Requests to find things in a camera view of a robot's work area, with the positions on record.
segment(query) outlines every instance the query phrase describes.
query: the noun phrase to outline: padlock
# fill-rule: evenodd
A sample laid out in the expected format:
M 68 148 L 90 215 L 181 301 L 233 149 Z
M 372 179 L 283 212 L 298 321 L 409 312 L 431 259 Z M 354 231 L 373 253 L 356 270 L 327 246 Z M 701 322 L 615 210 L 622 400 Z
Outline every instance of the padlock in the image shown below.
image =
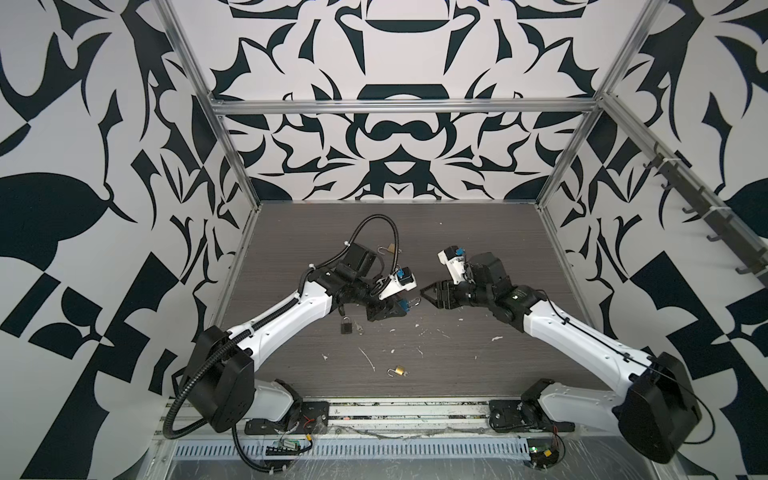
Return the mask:
M 400 376 L 408 376 L 408 372 L 406 372 L 406 369 L 404 369 L 401 365 L 397 365 L 394 369 L 389 369 L 386 371 L 387 375 L 393 377 L 394 375 L 390 372 L 397 373 Z

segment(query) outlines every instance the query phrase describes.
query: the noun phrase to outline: black cable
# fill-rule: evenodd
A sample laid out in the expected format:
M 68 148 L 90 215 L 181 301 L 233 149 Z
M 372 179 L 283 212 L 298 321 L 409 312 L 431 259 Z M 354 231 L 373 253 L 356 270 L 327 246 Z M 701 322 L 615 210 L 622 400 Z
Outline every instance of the black cable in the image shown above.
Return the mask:
M 550 300 L 550 299 L 549 299 L 549 295 L 547 294 L 547 292 L 545 292 L 545 291 L 544 291 L 544 290 L 542 290 L 542 289 L 537 289 L 536 291 L 537 291 L 537 292 L 542 292 L 542 293 L 544 294 L 544 297 L 545 297 L 545 299 L 546 299 L 546 300 L 549 302 L 549 306 L 552 308 L 552 311 L 554 311 L 554 314 L 555 314 L 555 315 L 557 315 L 557 316 L 560 318 L 560 320 L 562 320 L 562 321 L 563 321 L 563 324 L 568 324 L 568 325 L 570 325 L 570 326 L 574 327 L 574 328 L 575 328 L 576 330 L 578 330 L 579 332 L 582 332 L 584 335 L 586 335 L 586 336 L 590 336 L 590 337 L 591 337 L 593 340 L 596 340 L 596 341 L 598 341 L 599 343 L 602 343 L 603 345 L 605 345 L 605 346 L 606 346 L 607 348 L 609 348 L 610 350 L 613 350 L 613 351 L 614 351 L 614 353 L 616 353 L 616 354 L 618 354 L 618 355 L 621 355 L 621 356 L 623 356 L 625 359 L 627 359 L 627 360 L 629 360 L 629 361 L 631 361 L 631 362 L 635 362 L 635 363 L 636 363 L 636 364 L 638 364 L 639 366 L 641 366 L 641 367 L 643 367 L 643 368 L 645 368 L 645 369 L 649 369 L 651 372 L 655 372 L 655 373 L 657 373 L 657 374 L 659 374 L 659 375 L 663 376 L 663 377 L 664 377 L 664 378 L 666 378 L 666 379 L 672 380 L 672 381 L 673 381 L 673 382 L 675 382 L 675 383 L 676 383 L 676 384 L 677 384 L 677 385 L 678 385 L 680 388 L 682 388 L 683 390 L 685 390 L 686 392 L 688 392 L 688 393 L 690 393 L 692 396 L 694 396 L 694 398 L 695 398 L 695 399 L 696 399 L 696 400 L 697 400 L 697 401 L 698 401 L 698 402 L 699 402 L 699 403 L 700 403 L 700 404 L 701 404 L 701 405 L 704 407 L 704 409 L 707 411 L 707 414 L 710 416 L 710 420 L 712 421 L 712 432 L 710 432 L 710 434 L 709 434 L 709 435 L 708 435 L 708 436 L 707 436 L 707 437 L 706 437 L 704 440 L 699 440 L 699 441 L 696 441 L 696 442 L 683 442 L 683 444 L 684 444 L 684 445 L 701 445 L 701 444 L 703 444 L 703 443 L 707 443 L 707 442 L 709 442 L 709 441 L 710 441 L 710 440 L 711 440 L 711 439 L 712 439 L 712 438 L 715 436 L 715 431 L 717 430 L 717 426 L 715 425 L 715 417 L 714 417 L 714 415 L 712 415 L 712 411 L 710 410 L 710 407 L 709 407 L 709 406 L 707 406 L 707 404 L 706 404 L 706 403 L 704 403 L 704 401 L 703 401 L 702 399 L 700 399 L 700 398 L 699 398 L 699 396 L 698 396 L 698 395 L 696 395 L 696 393 L 694 393 L 694 391 L 693 391 L 692 389 L 689 389 L 688 387 L 686 387 L 686 386 L 685 386 L 685 385 L 683 385 L 682 383 L 678 382 L 678 381 L 677 381 L 677 380 L 676 380 L 674 377 L 672 377 L 672 376 L 669 376 L 669 375 L 667 375 L 666 373 L 663 373 L 663 372 L 659 372 L 659 371 L 658 371 L 658 370 L 656 370 L 655 368 L 652 368 L 652 367 L 650 367 L 650 366 L 648 366 L 648 365 L 644 365 L 643 363 L 640 363 L 640 362 L 638 362 L 637 360 L 633 359 L 631 356 L 625 356 L 625 355 L 624 355 L 622 352 L 619 352 L 619 351 L 618 351 L 618 350 L 616 350 L 614 347 L 612 347 L 612 346 L 608 345 L 606 342 L 604 342 L 604 341 L 602 341 L 602 340 L 598 339 L 596 336 L 592 335 L 592 334 L 591 334 L 591 333 L 589 333 L 588 331 L 586 331 L 586 330 L 583 330 L 583 329 L 580 329 L 579 327 L 577 327 L 576 325 L 574 325 L 574 324 L 571 322 L 571 319 L 570 319 L 570 318 L 563 318 L 563 316 L 561 316 L 561 315 L 560 315 L 560 313 L 558 313 L 558 309 L 556 309 L 556 308 L 554 307 L 554 304 L 552 303 L 552 300 Z
M 310 268 L 304 270 L 304 273 L 301 274 L 301 277 L 299 278 L 299 288 L 296 289 L 296 292 L 299 294 L 299 296 L 302 296 L 304 293 L 304 284 L 306 283 L 306 278 L 315 271 L 315 267 L 311 266 Z
M 179 391 L 179 395 L 174 399 L 174 402 L 170 405 L 170 408 L 168 409 L 168 414 L 165 415 L 165 420 L 163 421 L 163 436 L 166 439 L 178 439 L 181 438 L 191 432 L 194 432 L 201 426 L 205 425 L 207 422 L 205 419 L 197 420 L 195 423 L 191 425 L 187 425 L 186 427 L 183 427 L 179 430 L 174 430 L 174 420 L 176 420 L 176 415 L 178 414 L 179 410 L 181 409 L 181 406 L 184 404 L 184 400 L 187 399 L 190 392 L 192 391 L 192 388 L 197 384 L 197 382 L 200 381 L 201 378 L 205 375 L 205 373 L 212 367 L 216 362 L 221 360 L 226 354 L 228 354 L 229 351 L 231 351 L 234 347 L 237 346 L 237 344 L 242 341 L 243 339 L 247 338 L 250 335 L 249 330 L 243 331 L 240 335 L 235 336 L 234 338 L 228 340 L 226 343 L 224 343 L 221 348 L 217 349 L 213 354 L 211 354 L 210 357 L 203 363 L 202 366 L 200 366 L 199 369 L 192 375 L 187 383 L 184 384 L 184 387 Z
M 312 436 L 311 435 L 307 435 L 307 438 L 310 441 L 309 445 L 307 445 L 306 447 L 301 448 L 300 450 L 296 450 L 295 452 L 290 452 L 290 453 L 287 452 L 286 454 L 287 455 L 298 455 L 300 453 L 308 452 L 309 450 L 311 450 L 312 447 L 314 446 L 314 441 L 312 440 Z M 259 465 L 254 460 L 252 460 L 252 458 L 249 457 L 245 453 L 245 450 L 243 450 L 243 446 L 240 444 L 240 438 L 237 436 L 237 427 L 236 426 L 232 427 L 232 440 L 235 442 L 235 450 L 237 451 L 237 455 L 240 457 L 240 459 L 243 462 L 245 462 L 246 465 L 251 467 L 253 470 L 256 470 L 257 472 L 262 472 L 262 473 L 269 473 L 269 472 L 277 473 L 277 472 L 282 472 L 283 471 L 283 470 L 274 470 L 271 467 L 266 467 L 266 466 L 263 466 L 263 465 Z
M 560 462 L 563 461 L 563 458 L 565 458 L 565 454 L 568 452 L 568 449 L 565 448 L 565 442 L 563 442 L 563 439 L 560 438 L 560 435 L 558 435 L 557 432 L 552 432 L 552 433 L 554 433 L 554 437 L 558 441 L 560 441 L 560 445 L 563 445 L 563 452 L 560 454 L 560 456 L 558 458 L 558 463 L 560 463 Z
M 282 470 L 274 470 L 273 468 L 267 468 L 265 466 L 259 465 L 258 463 L 254 462 L 248 455 L 246 455 L 245 451 L 243 450 L 243 446 L 240 444 L 240 439 L 237 438 L 237 427 L 232 427 L 232 440 L 235 442 L 235 450 L 237 450 L 237 455 L 240 457 L 240 460 L 242 460 L 246 465 L 251 467 L 253 470 L 256 470 L 257 472 L 262 473 L 269 473 L 269 472 L 282 472 Z
M 394 275 L 395 272 L 397 271 L 397 258 L 399 256 L 399 252 L 400 252 L 400 235 L 399 235 L 399 233 L 397 231 L 397 226 L 395 225 L 395 222 L 391 218 L 387 217 L 384 214 L 373 214 L 373 215 L 369 215 L 368 217 L 364 218 L 362 220 L 362 222 L 360 222 L 360 225 L 358 225 L 357 228 L 355 229 L 355 231 L 352 233 L 352 236 L 349 238 L 349 241 L 344 246 L 344 249 L 342 251 L 338 252 L 335 256 L 333 256 L 333 257 L 329 258 L 328 260 L 326 260 L 325 262 L 322 262 L 320 265 L 317 266 L 317 268 L 323 268 L 324 266 L 328 266 L 331 263 L 336 262 L 339 259 L 341 259 L 341 257 L 344 257 L 344 255 L 346 254 L 347 250 L 349 250 L 349 246 L 352 245 L 352 243 L 354 243 L 355 239 L 359 235 L 359 233 L 362 230 L 362 228 L 369 221 L 375 220 L 377 218 L 379 218 L 381 220 L 384 220 L 386 223 L 389 223 L 389 226 L 392 228 L 392 233 L 394 233 L 394 235 L 395 235 L 395 252 L 392 254 L 392 268 L 389 271 L 390 275 Z M 386 288 L 386 286 L 389 285 L 390 280 L 391 279 L 389 278 L 389 276 L 386 276 L 384 278 L 384 281 L 381 282 L 381 284 L 379 284 L 377 287 L 375 287 L 373 289 L 373 291 L 371 292 L 371 296 L 379 295 Z
M 285 312 L 290 310 L 290 308 L 296 305 L 298 302 L 299 302 L 298 299 L 292 298 L 288 303 L 281 306 L 279 309 L 275 310 L 274 312 L 265 316 L 258 322 L 254 323 L 251 326 L 251 329 L 255 332 L 256 330 L 265 326 L 272 320 L 276 319 L 278 316 L 283 315 Z M 194 386 L 200 381 L 200 379 L 203 378 L 203 376 L 205 376 L 206 372 L 210 370 L 210 368 L 213 365 L 215 365 L 217 362 L 222 360 L 222 358 L 229 351 L 234 349 L 238 343 L 240 343 L 247 337 L 251 336 L 251 331 L 252 331 L 251 329 L 244 330 L 239 335 L 235 336 L 234 338 L 224 343 L 215 352 L 211 353 L 211 355 L 208 357 L 205 363 L 203 363 L 203 365 L 200 366 L 199 369 L 197 369 L 194 375 L 190 376 L 187 383 L 184 384 L 184 387 L 179 392 L 179 395 L 176 397 L 174 402 L 170 405 L 170 408 L 168 409 L 168 414 L 165 416 L 165 420 L 163 421 L 163 436 L 166 439 L 179 439 L 185 435 L 188 435 L 189 433 L 194 432 L 195 430 L 197 430 L 198 428 L 200 428 L 201 426 L 207 423 L 205 419 L 200 419 L 191 425 L 187 425 L 186 427 L 183 427 L 182 429 L 174 430 L 174 421 L 176 420 L 176 415 L 181 409 L 181 406 L 184 404 L 184 400 L 186 400 L 190 392 L 192 392 L 192 389 L 194 388 Z

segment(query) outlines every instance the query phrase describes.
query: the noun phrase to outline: metal hook rack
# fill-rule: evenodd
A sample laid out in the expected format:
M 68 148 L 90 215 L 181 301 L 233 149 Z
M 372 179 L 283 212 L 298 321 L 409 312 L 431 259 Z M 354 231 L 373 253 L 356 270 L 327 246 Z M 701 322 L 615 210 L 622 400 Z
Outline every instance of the metal hook rack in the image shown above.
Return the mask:
M 752 273 L 768 286 L 768 246 L 682 160 L 657 154 L 645 167 L 656 168 L 667 179 L 664 189 L 677 190 L 688 202 L 684 213 L 707 222 L 715 233 L 707 240 L 723 241 L 739 257 L 744 266 L 736 268 L 738 274 Z

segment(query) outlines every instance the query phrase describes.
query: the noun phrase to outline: black mounting plate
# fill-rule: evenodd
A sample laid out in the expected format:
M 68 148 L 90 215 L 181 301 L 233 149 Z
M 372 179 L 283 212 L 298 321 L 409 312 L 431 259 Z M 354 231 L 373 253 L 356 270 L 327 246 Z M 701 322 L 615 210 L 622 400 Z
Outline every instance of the black mounting plate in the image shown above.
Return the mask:
M 299 416 L 299 425 L 296 427 L 296 430 L 291 432 L 291 435 L 305 435 L 306 433 L 311 433 L 314 429 L 314 424 L 316 422 L 321 421 L 323 418 L 323 415 L 326 416 L 326 419 L 328 419 L 328 414 L 330 412 L 330 405 L 328 402 L 304 402 L 301 405 L 301 415 Z M 315 422 L 311 422 L 309 425 L 306 426 L 308 431 L 304 430 L 304 423 L 306 422 L 306 419 L 317 419 Z M 280 435 L 282 432 L 279 432 L 277 429 L 278 425 L 276 425 L 274 422 L 270 422 L 269 420 L 264 419 L 251 419 L 248 420 L 245 424 L 245 434 L 246 435 Z
M 546 415 L 543 418 L 535 418 L 536 415 L 531 413 L 526 415 L 525 406 L 526 402 L 522 400 L 491 400 L 488 402 L 491 410 L 488 424 L 499 433 L 551 432 L 553 426 L 558 427 L 558 432 L 568 433 L 576 428 L 573 422 L 552 422 Z

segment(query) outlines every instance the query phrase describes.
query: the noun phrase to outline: gold padlock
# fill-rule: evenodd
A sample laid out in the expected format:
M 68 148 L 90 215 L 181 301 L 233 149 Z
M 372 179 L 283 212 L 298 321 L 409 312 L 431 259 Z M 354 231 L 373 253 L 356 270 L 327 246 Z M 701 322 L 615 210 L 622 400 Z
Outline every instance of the gold padlock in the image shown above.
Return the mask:
M 408 376 L 408 372 L 406 372 L 406 369 L 404 369 L 402 366 L 397 365 L 395 369 L 389 369 L 386 371 L 387 375 L 393 377 L 394 375 L 390 372 L 397 373 L 400 376 Z
M 389 252 L 389 253 L 395 253 L 395 244 L 394 243 L 390 243 L 389 247 L 387 247 L 387 248 L 379 247 L 379 248 L 376 249 L 376 251 L 379 252 L 379 253 L 381 253 L 382 250 L 384 250 L 385 252 Z

